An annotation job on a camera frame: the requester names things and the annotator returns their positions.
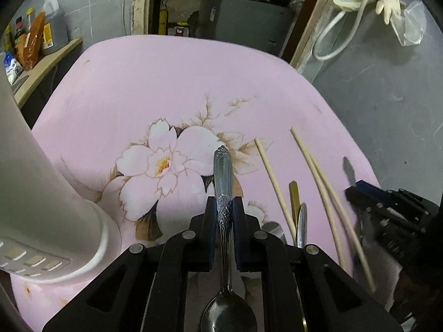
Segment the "clear plastic bag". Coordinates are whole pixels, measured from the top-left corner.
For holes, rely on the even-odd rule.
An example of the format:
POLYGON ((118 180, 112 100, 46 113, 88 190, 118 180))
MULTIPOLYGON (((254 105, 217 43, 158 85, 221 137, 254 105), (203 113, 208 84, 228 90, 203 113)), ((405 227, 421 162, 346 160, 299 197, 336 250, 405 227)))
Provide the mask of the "clear plastic bag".
POLYGON ((427 27, 423 2, 413 1, 400 15, 391 17, 390 25, 401 46, 419 45, 427 27))

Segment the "wooden chopstick near flower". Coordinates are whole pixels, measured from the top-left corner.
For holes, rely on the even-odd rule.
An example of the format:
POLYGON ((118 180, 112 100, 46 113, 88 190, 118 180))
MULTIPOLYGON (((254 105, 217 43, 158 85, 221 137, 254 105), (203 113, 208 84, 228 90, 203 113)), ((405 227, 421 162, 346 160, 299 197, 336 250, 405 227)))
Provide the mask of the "wooden chopstick near flower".
POLYGON ((270 161, 267 158, 266 151, 265 151, 264 147, 262 146, 262 143, 259 138, 255 138, 254 143, 258 149, 259 155, 261 156, 261 160, 262 160, 264 167, 267 171, 268 177, 270 179, 270 183, 272 184, 272 188, 275 192, 275 195, 276 195, 276 198, 279 202, 280 208, 283 212, 283 215, 285 216, 285 220, 288 225, 289 231, 291 233, 293 244, 297 245, 297 229, 296 229, 295 223, 293 221, 293 218, 291 216, 291 212, 288 208, 288 205, 287 205, 285 198, 282 194, 282 191, 280 189, 279 182, 277 181, 276 176, 272 170, 272 166, 270 165, 270 161))

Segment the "wooden chopstick right pair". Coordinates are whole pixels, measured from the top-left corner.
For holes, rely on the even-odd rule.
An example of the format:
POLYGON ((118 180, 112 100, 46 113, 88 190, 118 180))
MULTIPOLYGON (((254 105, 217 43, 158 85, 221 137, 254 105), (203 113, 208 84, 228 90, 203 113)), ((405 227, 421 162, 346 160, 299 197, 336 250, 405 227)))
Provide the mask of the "wooden chopstick right pair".
POLYGON ((366 276, 366 280, 368 282, 369 289, 370 289, 371 293, 375 293, 376 285, 375 285, 374 278, 372 276, 372 272, 369 267, 369 262, 366 258, 366 254, 364 253, 364 249, 362 247, 362 244, 360 243, 360 241, 357 237, 357 233, 355 232, 354 228, 351 225, 351 220, 350 220, 346 210, 344 209, 342 202, 340 202, 339 197, 338 197, 337 193, 335 192, 335 189, 333 189, 332 185, 327 180, 326 175, 323 173, 323 171, 321 170, 321 168, 317 164, 314 157, 311 156, 311 154, 309 154, 309 156, 311 157, 311 161, 313 162, 313 165, 314 165, 317 173, 320 175, 322 182, 324 183, 325 187, 327 188, 328 194, 329 194, 330 198, 332 199, 333 204, 335 205, 335 208, 336 208, 337 212, 339 213, 340 218, 342 219, 348 234, 351 237, 351 240, 354 243, 356 252, 357 252, 358 257, 360 259, 361 265, 364 269, 364 274, 366 276))

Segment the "pink floral tablecloth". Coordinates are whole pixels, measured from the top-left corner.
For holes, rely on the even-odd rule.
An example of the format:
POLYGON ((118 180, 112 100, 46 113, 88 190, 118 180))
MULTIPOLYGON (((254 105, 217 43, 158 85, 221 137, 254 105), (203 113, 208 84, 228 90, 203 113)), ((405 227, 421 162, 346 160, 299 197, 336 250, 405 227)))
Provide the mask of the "pink floral tablecloth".
MULTIPOLYGON (((277 222, 286 244, 297 247, 255 138, 266 151, 290 212, 289 184, 297 182, 300 204, 307 205, 306 246, 320 247, 308 241, 313 180, 291 128, 335 189, 354 228, 356 220, 344 196, 342 159, 348 157, 361 178, 374 181, 369 161, 315 87, 289 64, 258 50, 160 35, 96 43, 60 82, 32 135, 77 193, 116 223, 120 256, 136 243, 166 243, 205 211, 207 199, 215 198, 213 157, 219 146, 231 154, 232 200, 240 197, 244 212, 256 217, 260 228, 277 222)), ((355 280, 357 252, 333 208, 345 251, 343 270, 355 280)), ((221 289, 217 209, 215 227, 212 268, 188 275, 184 331, 200 330, 205 308, 221 289)), ((320 248, 338 264, 332 253, 320 248)), ((256 331, 265 331, 261 274, 237 269, 233 218, 231 270, 232 289, 253 310, 256 331)), ((378 299, 382 284, 372 276, 375 293, 365 275, 356 282, 385 309, 378 299)), ((18 310, 33 331, 45 331, 45 324, 93 279, 40 284, 11 274, 18 310)))

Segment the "wooden chopstick pair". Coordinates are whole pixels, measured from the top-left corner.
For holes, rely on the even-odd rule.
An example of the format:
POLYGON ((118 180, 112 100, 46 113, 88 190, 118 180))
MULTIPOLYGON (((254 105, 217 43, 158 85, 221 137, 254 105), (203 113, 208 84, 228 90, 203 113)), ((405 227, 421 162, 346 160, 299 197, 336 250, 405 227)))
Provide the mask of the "wooden chopstick pair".
POLYGON ((313 162, 313 165, 314 165, 317 173, 320 175, 322 182, 324 183, 325 187, 327 188, 328 194, 329 194, 330 198, 332 199, 333 204, 335 205, 335 208, 336 208, 337 212, 339 213, 340 218, 342 219, 348 234, 351 237, 351 240, 354 243, 356 252, 357 252, 358 257, 360 259, 361 265, 364 269, 364 274, 366 276, 366 280, 368 282, 369 289, 370 289, 371 293, 375 293, 376 285, 375 285, 374 278, 372 276, 372 272, 369 267, 369 262, 366 258, 366 254, 364 253, 364 249, 362 247, 362 244, 360 243, 360 241, 357 237, 357 233, 355 232, 354 228, 351 225, 351 220, 350 220, 346 210, 344 209, 342 202, 340 202, 339 197, 338 197, 337 193, 335 192, 335 189, 333 189, 332 185, 327 180, 326 175, 323 173, 323 171, 321 170, 321 168, 317 164, 314 157, 311 156, 311 154, 309 154, 309 156, 311 157, 311 161, 313 162))
POLYGON ((308 209, 308 241, 325 248, 328 253, 332 253, 332 257, 336 259, 339 266, 346 269, 345 251, 337 227, 336 213, 325 182, 315 166, 313 156, 311 156, 309 149, 299 137, 295 128, 291 128, 291 135, 306 161, 309 177, 313 180, 311 195, 313 195, 315 204, 314 207, 308 209))

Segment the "orange snack bag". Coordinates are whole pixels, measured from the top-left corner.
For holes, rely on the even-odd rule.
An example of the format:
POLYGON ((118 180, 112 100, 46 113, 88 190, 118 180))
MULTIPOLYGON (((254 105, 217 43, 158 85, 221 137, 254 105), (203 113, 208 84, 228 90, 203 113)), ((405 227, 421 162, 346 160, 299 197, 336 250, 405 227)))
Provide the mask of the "orange snack bag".
POLYGON ((38 56, 43 39, 45 13, 40 12, 33 20, 29 31, 20 37, 17 43, 18 61, 24 70, 31 70, 38 63, 38 56))

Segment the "blue white packet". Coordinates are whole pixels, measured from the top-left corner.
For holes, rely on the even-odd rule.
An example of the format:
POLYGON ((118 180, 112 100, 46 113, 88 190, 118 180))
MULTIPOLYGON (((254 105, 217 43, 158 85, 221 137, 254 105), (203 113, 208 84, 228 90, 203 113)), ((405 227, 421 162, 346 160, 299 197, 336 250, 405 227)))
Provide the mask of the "blue white packet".
POLYGON ((17 78, 22 74, 22 66, 16 58, 10 53, 6 52, 4 56, 4 69, 7 74, 7 80, 10 85, 13 85, 17 78))

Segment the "yellow cylinder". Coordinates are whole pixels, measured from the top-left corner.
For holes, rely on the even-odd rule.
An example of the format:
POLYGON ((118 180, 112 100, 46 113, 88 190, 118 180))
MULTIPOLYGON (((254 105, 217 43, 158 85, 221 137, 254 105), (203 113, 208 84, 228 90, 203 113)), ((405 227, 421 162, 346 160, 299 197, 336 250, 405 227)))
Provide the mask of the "yellow cylinder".
POLYGON ((168 10, 161 9, 159 11, 158 33, 160 35, 168 34, 168 10))

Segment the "grey cabinet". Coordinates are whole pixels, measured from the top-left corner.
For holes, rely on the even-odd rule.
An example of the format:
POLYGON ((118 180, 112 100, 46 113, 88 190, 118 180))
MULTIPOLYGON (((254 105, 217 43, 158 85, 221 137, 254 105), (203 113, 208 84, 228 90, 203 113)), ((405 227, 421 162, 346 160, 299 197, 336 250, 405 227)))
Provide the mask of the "grey cabinet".
POLYGON ((288 7, 258 0, 201 0, 196 36, 277 56, 293 16, 288 7))

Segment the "wide plain steel spoon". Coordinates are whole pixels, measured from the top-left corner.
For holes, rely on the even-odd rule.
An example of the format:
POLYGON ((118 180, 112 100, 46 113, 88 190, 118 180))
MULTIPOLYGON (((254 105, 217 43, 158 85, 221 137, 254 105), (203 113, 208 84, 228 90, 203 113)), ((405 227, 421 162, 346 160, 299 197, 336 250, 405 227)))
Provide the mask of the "wide plain steel spoon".
POLYGON ((263 231, 267 232, 267 233, 275 235, 283 243, 287 243, 286 238, 285 238, 285 233, 283 231, 283 228, 277 222, 270 221, 270 222, 264 223, 262 225, 261 229, 263 231))

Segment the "large oil jug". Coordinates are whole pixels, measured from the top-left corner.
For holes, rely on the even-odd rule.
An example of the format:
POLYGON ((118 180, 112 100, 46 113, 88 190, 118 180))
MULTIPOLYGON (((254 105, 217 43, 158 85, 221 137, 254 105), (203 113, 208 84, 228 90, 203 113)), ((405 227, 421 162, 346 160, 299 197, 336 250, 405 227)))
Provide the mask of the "large oil jug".
POLYGON ((43 25, 42 53, 47 56, 59 51, 69 43, 65 15, 58 0, 44 0, 42 11, 43 25))

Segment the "ornate handle steel spoon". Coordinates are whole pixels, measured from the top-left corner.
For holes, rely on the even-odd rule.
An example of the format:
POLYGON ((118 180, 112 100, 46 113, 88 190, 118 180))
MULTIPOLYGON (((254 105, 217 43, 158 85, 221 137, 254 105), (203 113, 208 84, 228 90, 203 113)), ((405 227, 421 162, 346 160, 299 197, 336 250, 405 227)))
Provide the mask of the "ornate handle steel spoon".
POLYGON ((256 331, 257 320, 251 307, 231 286, 231 200, 233 192, 233 165, 231 154, 219 146, 213 157, 213 176, 219 243, 221 249, 221 289, 208 303, 201 319, 202 331, 256 331))

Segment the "wooden counter shelf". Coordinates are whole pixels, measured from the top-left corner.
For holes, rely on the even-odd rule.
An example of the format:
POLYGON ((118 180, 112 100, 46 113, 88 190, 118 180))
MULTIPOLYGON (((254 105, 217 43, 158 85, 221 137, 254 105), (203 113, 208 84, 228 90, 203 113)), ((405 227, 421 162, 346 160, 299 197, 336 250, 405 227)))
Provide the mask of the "wooden counter shelf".
POLYGON ((32 70, 20 75, 21 86, 14 92, 14 99, 21 109, 30 98, 34 90, 49 72, 58 66, 59 62, 83 42, 82 38, 71 40, 66 46, 55 53, 44 56, 32 70))

